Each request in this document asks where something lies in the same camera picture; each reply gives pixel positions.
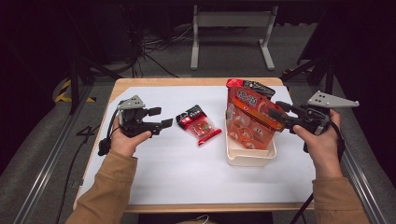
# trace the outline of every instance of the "person's right hand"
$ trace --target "person's right hand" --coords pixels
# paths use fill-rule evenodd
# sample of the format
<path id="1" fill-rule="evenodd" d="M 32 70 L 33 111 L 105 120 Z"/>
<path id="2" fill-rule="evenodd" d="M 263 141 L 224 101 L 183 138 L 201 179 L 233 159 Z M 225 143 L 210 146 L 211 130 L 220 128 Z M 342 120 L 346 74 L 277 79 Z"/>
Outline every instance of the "person's right hand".
<path id="1" fill-rule="evenodd" d="M 340 128 L 340 115 L 330 110 L 330 117 L 332 122 Z M 317 178 L 343 176 L 337 154 L 338 136 L 332 126 L 329 126 L 328 130 L 321 135 L 314 135 L 299 125 L 294 125 L 293 130 L 306 142 L 309 155 L 315 165 Z"/>

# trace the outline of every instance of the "person's left hand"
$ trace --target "person's left hand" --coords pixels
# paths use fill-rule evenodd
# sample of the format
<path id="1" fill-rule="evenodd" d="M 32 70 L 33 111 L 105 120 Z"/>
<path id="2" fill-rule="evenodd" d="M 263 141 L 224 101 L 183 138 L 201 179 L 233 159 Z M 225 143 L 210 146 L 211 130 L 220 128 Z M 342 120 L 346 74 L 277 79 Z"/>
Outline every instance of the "person's left hand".
<path id="1" fill-rule="evenodd" d="M 114 118 L 112 130 L 113 134 L 110 136 L 111 150 L 127 157 L 132 157 L 136 151 L 136 147 L 151 137 L 150 131 L 146 131 L 132 138 L 125 136 L 120 129 L 119 116 Z"/>

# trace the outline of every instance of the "black curtain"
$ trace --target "black curtain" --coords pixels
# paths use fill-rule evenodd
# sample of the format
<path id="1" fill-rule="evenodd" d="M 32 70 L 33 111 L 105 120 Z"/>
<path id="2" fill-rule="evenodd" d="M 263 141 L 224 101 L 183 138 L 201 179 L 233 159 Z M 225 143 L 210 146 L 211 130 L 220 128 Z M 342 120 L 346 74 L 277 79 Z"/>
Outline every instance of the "black curtain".
<path id="1" fill-rule="evenodd" d="M 52 94 L 66 77 L 68 61 L 32 1 L 0 6 L 0 174 L 26 136 L 54 107 Z"/>
<path id="2" fill-rule="evenodd" d="M 335 57 L 335 74 L 347 98 L 359 100 L 354 114 L 379 164 L 396 187 L 396 13 L 375 1 L 350 27 Z"/>

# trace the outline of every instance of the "red snack bag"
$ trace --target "red snack bag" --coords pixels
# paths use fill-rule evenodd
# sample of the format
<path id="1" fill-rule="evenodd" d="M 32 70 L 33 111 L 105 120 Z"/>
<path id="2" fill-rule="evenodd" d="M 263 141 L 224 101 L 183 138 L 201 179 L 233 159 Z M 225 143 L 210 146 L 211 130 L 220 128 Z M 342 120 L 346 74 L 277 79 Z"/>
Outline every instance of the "red snack bag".
<path id="1" fill-rule="evenodd" d="M 198 105 L 176 116 L 176 122 L 183 130 L 198 139 L 198 146 L 221 133 Z"/>

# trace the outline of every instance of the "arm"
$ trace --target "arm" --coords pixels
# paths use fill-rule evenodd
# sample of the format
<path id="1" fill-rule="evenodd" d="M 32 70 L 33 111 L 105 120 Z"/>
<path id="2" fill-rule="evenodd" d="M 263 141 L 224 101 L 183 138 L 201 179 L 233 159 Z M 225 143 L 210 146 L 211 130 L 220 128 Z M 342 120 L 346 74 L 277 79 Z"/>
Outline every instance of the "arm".
<path id="1" fill-rule="evenodd" d="M 150 132 L 136 137 L 126 137 L 113 123 L 111 149 L 95 176 L 92 187 L 77 201 L 77 206 L 66 223 L 120 223 L 129 201 L 136 171 L 137 158 L 132 158 L 135 148 L 146 141 Z"/>
<path id="2" fill-rule="evenodd" d="M 331 119 L 340 127 L 340 115 L 331 110 Z M 369 223 L 356 192 L 344 178 L 337 155 L 337 133 L 332 126 L 316 136 L 295 125 L 293 130 L 307 144 L 315 170 L 315 216 L 318 223 Z"/>

